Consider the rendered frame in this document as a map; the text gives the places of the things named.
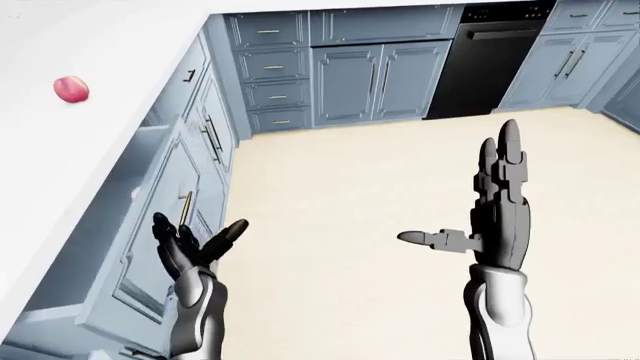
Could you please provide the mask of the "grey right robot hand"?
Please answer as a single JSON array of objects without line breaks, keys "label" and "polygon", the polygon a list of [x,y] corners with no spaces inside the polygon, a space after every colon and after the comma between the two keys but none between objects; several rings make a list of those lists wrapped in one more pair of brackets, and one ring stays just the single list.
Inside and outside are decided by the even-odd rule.
[{"label": "grey right robot hand", "polygon": [[531,211],[522,193],[528,181],[527,154],[521,149],[518,124],[505,122],[497,139],[484,140],[473,190],[478,194],[470,210],[471,233],[442,229],[437,233],[409,230],[397,239],[433,250],[474,251],[476,262],[518,271],[526,256],[531,231]]}]

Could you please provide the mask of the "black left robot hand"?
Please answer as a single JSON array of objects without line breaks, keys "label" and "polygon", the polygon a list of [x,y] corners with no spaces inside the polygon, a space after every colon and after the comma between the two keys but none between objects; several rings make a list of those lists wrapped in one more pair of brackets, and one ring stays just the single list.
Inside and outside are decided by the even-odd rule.
[{"label": "black left robot hand", "polygon": [[249,227],[249,221],[239,219],[220,230],[204,245],[200,245],[186,224],[175,227],[161,212],[153,215],[152,233],[159,242],[157,252],[168,275],[176,281],[180,275],[195,266],[209,268],[220,260]]}]

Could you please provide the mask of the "wide blue-grey false drawer panel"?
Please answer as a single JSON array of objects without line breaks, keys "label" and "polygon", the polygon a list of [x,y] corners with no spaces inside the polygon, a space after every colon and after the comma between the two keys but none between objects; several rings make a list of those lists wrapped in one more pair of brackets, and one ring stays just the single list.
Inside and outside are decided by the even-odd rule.
[{"label": "wide blue-grey false drawer panel", "polygon": [[453,38],[463,5],[420,5],[312,11],[310,44],[373,44]]}]

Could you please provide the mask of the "open blue cabinet door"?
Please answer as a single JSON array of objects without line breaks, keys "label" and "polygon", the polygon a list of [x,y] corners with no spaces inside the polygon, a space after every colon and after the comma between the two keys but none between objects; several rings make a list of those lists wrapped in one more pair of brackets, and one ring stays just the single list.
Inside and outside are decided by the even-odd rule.
[{"label": "open blue cabinet door", "polygon": [[175,321],[174,281],[162,265],[152,233],[153,215],[179,226],[184,200],[193,191],[186,224],[206,242],[221,229],[226,181],[214,164],[200,125],[177,120],[167,143],[154,158],[141,190],[116,233],[99,284],[77,323],[123,347],[147,353],[168,352]]}]

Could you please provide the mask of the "black dishwasher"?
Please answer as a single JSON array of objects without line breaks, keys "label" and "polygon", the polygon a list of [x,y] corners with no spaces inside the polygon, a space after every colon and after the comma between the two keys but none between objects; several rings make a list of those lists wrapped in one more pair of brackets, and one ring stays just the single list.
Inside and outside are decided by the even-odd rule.
[{"label": "black dishwasher", "polygon": [[481,116],[496,109],[555,2],[466,5],[425,118]]}]

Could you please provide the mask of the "blue-grey corner cabinet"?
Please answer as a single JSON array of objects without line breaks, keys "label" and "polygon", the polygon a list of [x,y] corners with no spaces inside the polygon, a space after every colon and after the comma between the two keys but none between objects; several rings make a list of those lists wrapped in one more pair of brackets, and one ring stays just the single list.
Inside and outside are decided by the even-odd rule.
[{"label": "blue-grey corner cabinet", "polygon": [[640,135],[640,68],[620,69],[605,83],[587,109]]}]

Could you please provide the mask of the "red apple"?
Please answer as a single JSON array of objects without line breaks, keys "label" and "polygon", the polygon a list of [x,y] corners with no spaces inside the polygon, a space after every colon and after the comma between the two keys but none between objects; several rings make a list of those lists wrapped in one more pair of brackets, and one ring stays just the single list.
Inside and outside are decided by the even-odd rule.
[{"label": "red apple", "polygon": [[86,101],[90,94],[87,84],[75,76],[61,77],[54,80],[53,89],[58,98],[70,104]]}]

